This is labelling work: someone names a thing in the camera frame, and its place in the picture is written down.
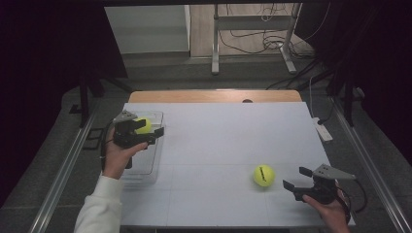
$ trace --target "black curtain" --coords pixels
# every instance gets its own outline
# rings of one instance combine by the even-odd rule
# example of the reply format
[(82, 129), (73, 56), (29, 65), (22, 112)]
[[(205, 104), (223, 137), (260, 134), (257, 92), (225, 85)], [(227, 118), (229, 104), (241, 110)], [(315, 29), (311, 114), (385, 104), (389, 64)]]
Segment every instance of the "black curtain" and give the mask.
[(3, 2), (0, 48), (3, 205), (54, 125), (61, 97), (80, 76), (98, 80), (95, 70), (127, 75), (101, 6)]
[[(351, 38), (358, 36), (363, 16), (371, 8), (377, 10), (377, 15), (351, 57), (350, 68), (341, 69), (340, 78), (353, 75), (355, 87), (360, 87), (365, 94), (362, 107), (412, 164), (409, 139), (412, 132), (412, 3), (388, 0), (345, 2), (332, 47), (347, 32)], [(351, 45), (351, 40), (346, 41), (335, 48), (340, 54)]]

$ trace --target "transparent plastic box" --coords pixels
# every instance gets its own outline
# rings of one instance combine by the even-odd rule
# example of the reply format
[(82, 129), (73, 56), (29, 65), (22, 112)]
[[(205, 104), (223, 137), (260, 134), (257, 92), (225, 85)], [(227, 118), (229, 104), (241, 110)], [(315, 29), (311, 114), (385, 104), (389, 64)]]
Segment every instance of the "transparent plastic box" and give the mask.
[[(162, 112), (133, 112), (137, 117), (146, 117), (152, 123), (151, 133), (164, 127)], [(158, 164), (161, 156), (164, 135), (155, 140), (154, 145), (149, 145), (146, 150), (137, 152), (132, 157), (132, 167), (125, 169), (121, 180), (125, 187), (137, 187), (155, 183), (158, 173)]]

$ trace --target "yellow tennis ball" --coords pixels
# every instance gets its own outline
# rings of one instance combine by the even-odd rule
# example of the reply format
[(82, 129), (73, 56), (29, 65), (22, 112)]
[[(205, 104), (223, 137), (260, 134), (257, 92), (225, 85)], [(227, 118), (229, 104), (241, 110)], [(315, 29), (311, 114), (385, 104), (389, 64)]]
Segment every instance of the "yellow tennis ball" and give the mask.
[(143, 126), (143, 127), (141, 127), (141, 128), (135, 129), (134, 132), (135, 132), (136, 134), (150, 133), (151, 130), (152, 130), (152, 123), (151, 123), (151, 121), (150, 121), (148, 118), (146, 118), (146, 117), (137, 117), (137, 118), (135, 118), (134, 120), (135, 120), (135, 121), (139, 121), (139, 120), (142, 120), (142, 119), (145, 119), (145, 120), (146, 120), (146, 125)]
[(254, 181), (260, 186), (270, 186), (275, 177), (275, 171), (266, 164), (258, 165), (254, 171)]

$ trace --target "human hand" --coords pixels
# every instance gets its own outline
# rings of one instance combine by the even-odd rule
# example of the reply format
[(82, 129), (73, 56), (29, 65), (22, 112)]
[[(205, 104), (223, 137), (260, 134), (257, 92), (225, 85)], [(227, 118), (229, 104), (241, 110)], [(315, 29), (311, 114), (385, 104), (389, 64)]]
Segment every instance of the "human hand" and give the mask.
[(326, 226), (332, 233), (350, 232), (346, 223), (345, 210), (338, 201), (334, 200), (332, 203), (324, 205), (308, 195), (303, 195), (303, 200), (321, 214)]
[(109, 133), (109, 141), (106, 143), (106, 162), (103, 170), (103, 176), (119, 179), (123, 174), (128, 160), (140, 150), (148, 147), (148, 143), (141, 143), (129, 149), (123, 149), (113, 142), (113, 128)]

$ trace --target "black cable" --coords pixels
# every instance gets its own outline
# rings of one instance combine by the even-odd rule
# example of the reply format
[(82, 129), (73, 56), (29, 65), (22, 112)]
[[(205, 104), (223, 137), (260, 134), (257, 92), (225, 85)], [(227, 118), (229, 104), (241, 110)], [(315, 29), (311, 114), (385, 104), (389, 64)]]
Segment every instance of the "black cable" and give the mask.
[(333, 109), (334, 109), (334, 106), (335, 106), (335, 97), (333, 96), (333, 102), (332, 102), (332, 107), (330, 108), (330, 110), (329, 110), (329, 114), (328, 114), (328, 116), (327, 116), (327, 118), (324, 118), (324, 119), (319, 119), (319, 121), (318, 121), (318, 124), (319, 125), (322, 125), (322, 124), (324, 124), (325, 122), (327, 122), (329, 119), (330, 119), (330, 117), (332, 116), (332, 112), (333, 112)]
[(268, 87), (266, 88), (266, 90), (270, 89), (270, 87), (272, 87), (272, 86), (274, 86), (274, 85), (277, 85), (277, 84), (280, 84), (280, 83), (284, 83), (284, 82), (286, 82), (286, 81), (289, 81), (290, 79), (293, 79), (293, 78), (285, 79), (285, 80), (282, 80), (282, 81), (278, 81), (278, 82), (276, 82), (276, 83), (274, 83), (274, 84), (271, 84), (270, 86), (268, 86)]
[(341, 56), (342, 51), (343, 51), (342, 46), (345, 45), (348, 42), (348, 40), (351, 39), (353, 32), (358, 28), (358, 26), (359, 26), (359, 23), (354, 23), (348, 30), (345, 31), (345, 33), (340, 37), (340, 40), (333, 47), (331, 47), (330, 50), (327, 50), (326, 52), (323, 52), (323, 53), (319, 53), (319, 55), (317, 55), (316, 58), (309, 65), (307, 65), (302, 71), (300, 71), (295, 76), (294, 80), (291, 80), (288, 83), (287, 88), (289, 88), (289, 86), (294, 81), (296, 81), (298, 78), (300, 78), (302, 75), (307, 73), (309, 70), (313, 69), (314, 67), (313, 63), (316, 63), (315, 65), (317, 65), (318, 63), (321, 62), (321, 60), (330, 61), (330, 60), (334, 60), (335, 58), (339, 58), (339, 56)]
[(314, 52), (315, 52), (314, 50), (313, 51), (307, 51), (307, 52), (304, 52), (304, 53), (298, 53), (294, 49), (294, 46), (295, 46), (295, 44), (290, 42), (289, 49), (290, 49), (290, 54), (291, 54), (292, 57), (294, 57), (296, 59), (314, 59), (314, 58), (316, 58), (316, 54), (314, 54)]
[[(270, 16), (272, 17), (272, 14), (273, 14), (273, 8), (275, 7), (275, 4), (274, 3), (272, 3), (272, 7), (270, 8)], [(266, 10), (266, 9), (269, 9), (269, 8), (263, 8), (263, 11), (261, 12), (262, 13), (262, 16), (263, 16), (263, 14), (264, 14), (264, 10)]]
[(348, 194), (345, 190), (343, 190), (342, 188), (340, 188), (340, 187), (338, 187), (338, 186), (337, 186), (337, 189), (341, 190), (341, 191), (343, 192), (343, 195), (345, 195), (346, 197), (348, 197), (348, 209), (349, 209), (349, 211), (351, 211), (351, 209), (352, 209), (351, 196), (349, 196), (349, 194)]
[[(229, 10), (230, 10), (230, 13), (233, 15), (233, 11), (231, 10), (230, 5), (229, 5), (229, 4), (226, 4), (226, 14), (227, 14), (228, 16), (229, 16)], [(257, 32), (257, 33), (249, 33), (249, 34), (245, 34), (245, 35), (240, 35), (240, 36), (238, 36), (238, 35), (234, 35), (233, 32), (232, 32), (232, 30), (230, 30), (230, 35), (232, 35), (232, 37), (247, 37), (247, 36), (253, 36), (253, 35), (257, 35), (257, 34), (261, 34), (261, 33), (264, 33), (264, 31), (262, 31), (262, 32)]]
[(360, 189), (361, 189), (361, 191), (362, 191), (362, 193), (363, 193), (363, 205), (362, 205), (359, 209), (355, 210), (355, 213), (360, 213), (360, 212), (362, 212), (362, 211), (364, 210), (364, 208), (366, 208), (366, 206), (367, 206), (367, 196), (366, 196), (366, 192), (364, 191), (364, 188), (363, 188), (363, 186), (361, 185), (361, 183), (360, 183), (358, 180), (355, 180), (355, 182), (358, 184), (358, 186), (360, 187)]
[(349, 221), (351, 220), (351, 212), (350, 212), (350, 209), (349, 209), (348, 205), (346, 204), (346, 202), (344, 200), (342, 200), (342, 198), (337, 194), (337, 192), (334, 192), (334, 191), (330, 190), (330, 188), (328, 188), (327, 186), (325, 186), (321, 183), (318, 183), (318, 185), (320, 185), (322, 188), (324, 188), (330, 195), (332, 195), (334, 197), (334, 199), (337, 202), (339, 202), (339, 204), (342, 206), (342, 208), (345, 212), (346, 223), (349, 223)]
[(279, 46), (279, 44), (282, 43), (283, 45), (284, 43), (284, 41), (267, 41), (269, 38), (279, 38), (279, 39), (285, 40), (285, 38), (281, 36), (266, 36), (266, 31), (264, 31), (262, 43), (263, 43), (263, 47), (267, 50), (277, 50), (282, 47), (282, 46)]
[(229, 48), (231, 48), (231, 49), (234, 49), (234, 50), (240, 50), (240, 51), (243, 51), (243, 52), (249, 53), (249, 54), (258, 54), (258, 53), (261, 53), (261, 52), (264, 52), (264, 51), (267, 50), (267, 49), (260, 50), (260, 51), (246, 51), (246, 50), (241, 50), (241, 49), (239, 49), (239, 48), (236, 48), (236, 47), (233, 47), (233, 46), (230, 46), (230, 45), (226, 44), (226, 43), (224, 42), (223, 38), (222, 38), (221, 31), (219, 31), (219, 36), (221, 37), (221, 41), (222, 41), (222, 43), (223, 43), (225, 46), (227, 46), (227, 47), (229, 47)]
[(106, 144), (112, 140), (109, 140), (106, 142), (106, 137), (107, 137), (107, 132), (109, 131), (110, 125), (112, 124), (112, 121), (110, 120), (109, 123), (106, 124), (106, 127), (103, 129), (102, 133), (102, 139), (101, 139), (101, 144), (100, 144), (100, 163), (102, 166), (102, 172), (104, 171), (105, 165), (106, 165)]
[(266, 32), (278, 32), (277, 30), (270, 30), (270, 31), (261, 31), (261, 32), (254, 32), (254, 33), (248, 33), (248, 34), (243, 34), (243, 35), (233, 35), (231, 34), (233, 37), (247, 37), (247, 36), (254, 36), (257, 34), (264, 34)]

